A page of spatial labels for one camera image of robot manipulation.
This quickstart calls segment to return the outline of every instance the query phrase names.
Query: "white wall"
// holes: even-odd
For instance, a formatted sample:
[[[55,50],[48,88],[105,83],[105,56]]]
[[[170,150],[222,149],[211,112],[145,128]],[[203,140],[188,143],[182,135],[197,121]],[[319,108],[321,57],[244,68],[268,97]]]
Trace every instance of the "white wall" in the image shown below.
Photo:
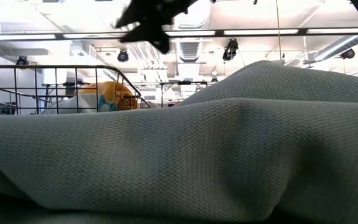
[[[0,57],[0,65],[14,65],[13,62]],[[42,71],[37,71],[37,87],[42,87]],[[35,88],[35,72],[31,69],[16,70],[16,81],[18,88]],[[0,69],[0,88],[13,88],[14,91],[14,69]],[[18,90],[19,93],[35,95],[34,89]],[[38,95],[44,95],[45,90],[38,90]],[[0,91],[0,103],[16,102],[15,94]],[[18,105],[23,108],[35,108],[35,99],[27,96],[18,96]],[[35,113],[33,109],[21,109],[21,115]]]

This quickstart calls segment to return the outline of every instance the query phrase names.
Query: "ceiling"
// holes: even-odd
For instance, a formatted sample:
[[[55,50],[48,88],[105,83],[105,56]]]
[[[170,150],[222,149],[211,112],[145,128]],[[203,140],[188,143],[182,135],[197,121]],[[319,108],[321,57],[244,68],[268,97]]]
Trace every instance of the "ceiling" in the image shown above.
[[[0,33],[23,32],[111,32],[112,24],[121,15],[122,6],[128,0],[95,2],[94,0],[66,0],[64,4],[41,3],[42,0],[0,0]],[[252,5],[251,0],[217,0],[211,8],[208,29],[271,29],[278,28],[277,9],[280,28],[301,27],[358,27],[358,12],[348,0],[259,0]],[[224,63],[222,55],[227,38],[210,38],[203,42],[203,50],[198,62],[200,80],[212,76],[217,71],[219,77],[226,77],[238,69],[259,60],[278,60],[285,56],[286,62],[301,62],[303,52],[316,52],[342,36],[307,37],[240,37],[239,54]],[[70,63],[69,53],[62,50],[71,42],[3,42],[9,49],[47,49],[47,55],[34,55],[31,61],[47,63]],[[140,62],[132,57],[129,61],[117,61],[119,49],[127,46],[116,40],[92,40],[91,44],[99,53],[101,61],[131,73],[130,80],[140,80]],[[348,74],[358,72],[358,46],[353,48],[356,57],[351,60],[332,58],[316,63],[313,69],[332,70]],[[178,49],[160,55],[168,68],[168,78],[175,79],[178,73]]]

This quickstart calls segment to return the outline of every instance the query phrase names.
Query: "orange stuffed toy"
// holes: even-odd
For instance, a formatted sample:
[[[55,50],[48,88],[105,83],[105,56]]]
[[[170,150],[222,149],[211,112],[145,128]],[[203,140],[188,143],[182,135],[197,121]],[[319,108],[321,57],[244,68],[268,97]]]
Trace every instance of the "orange stuffed toy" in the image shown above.
[[[87,85],[85,88],[96,88],[96,84]],[[96,89],[82,89],[78,90],[78,94],[96,94]],[[107,103],[114,103],[119,110],[132,110],[139,109],[137,98],[125,97],[134,96],[132,92],[118,82],[102,82],[98,83],[98,94],[104,95]]]

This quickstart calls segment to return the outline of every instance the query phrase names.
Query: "gray blanket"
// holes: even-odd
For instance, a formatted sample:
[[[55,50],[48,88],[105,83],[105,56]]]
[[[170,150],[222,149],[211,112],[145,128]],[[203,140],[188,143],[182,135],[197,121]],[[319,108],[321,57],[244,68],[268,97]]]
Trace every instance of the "gray blanket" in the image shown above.
[[[0,116],[0,223],[356,223],[358,78],[257,62],[179,106]]]

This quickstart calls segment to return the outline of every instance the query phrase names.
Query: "wire basket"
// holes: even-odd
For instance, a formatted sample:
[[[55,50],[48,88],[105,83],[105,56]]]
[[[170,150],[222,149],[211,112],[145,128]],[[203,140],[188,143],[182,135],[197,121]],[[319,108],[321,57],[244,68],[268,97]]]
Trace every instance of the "wire basket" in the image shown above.
[[[87,83],[81,77],[91,77],[93,81]],[[0,114],[93,113],[150,108],[141,96],[115,67],[0,65]]]

